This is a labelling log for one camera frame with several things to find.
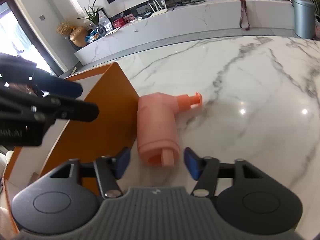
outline pink plastic container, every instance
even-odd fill
[[[175,115],[195,104],[202,104],[199,93],[193,97],[154,93],[139,99],[137,143],[144,163],[174,165],[180,152]]]

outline dark brown door frame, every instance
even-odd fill
[[[52,71],[57,75],[60,76],[63,74],[63,71],[61,68],[57,65],[57,63],[54,61],[54,59],[51,57],[49,52],[45,49],[45,47],[42,45],[42,43],[39,41],[36,34],[32,31],[31,27],[27,23],[26,19],[20,12],[17,4],[14,0],[0,0],[0,4],[3,4],[7,2],[9,8],[13,12],[14,16],[18,20],[18,23],[20,24],[22,30],[25,32],[27,37],[30,39],[31,43],[36,47],[36,49],[39,51],[41,56],[44,58],[44,60],[48,63],[49,67],[52,69]]]

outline floor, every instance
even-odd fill
[[[197,33],[190,33],[175,37],[170,37],[166,39],[162,39],[159,41],[153,41],[149,43],[142,44],[140,46],[136,46],[130,49],[125,49],[123,51],[117,52],[115,54],[112,54],[110,56],[104,57],[102,59],[99,59],[95,62],[92,62],[90,64],[84,65],[84,66],[78,66],[76,73],[81,72],[84,70],[87,70],[93,66],[103,64],[105,62],[108,62],[110,60],[114,60],[120,57],[124,57],[136,52],[148,50],[148,49],[154,49],[162,46],[167,46],[171,44],[181,43],[181,42],[187,42],[187,41],[195,41],[195,40],[203,40],[203,39],[209,39],[209,38],[220,38],[220,37],[229,37],[229,36],[283,36],[283,37],[297,37],[297,35],[294,33],[294,30],[289,29],[269,29],[269,28],[252,28],[249,31],[244,31],[239,29],[226,29],[226,30],[216,30],[216,31],[206,31],[206,32],[197,32]],[[73,69],[70,69],[63,75],[61,75],[61,78],[66,78],[70,76]]]

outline trash can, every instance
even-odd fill
[[[309,0],[293,0],[294,30],[295,33],[305,39],[312,39],[315,32],[315,4]]]

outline ribbed gray surface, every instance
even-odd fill
[[[36,236],[21,231],[14,239],[302,240],[293,230],[275,236],[239,231],[221,219],[209,199],[190,196],[183,187],[131,188],[121,198],[105,200],[96,216],[73,232]]]

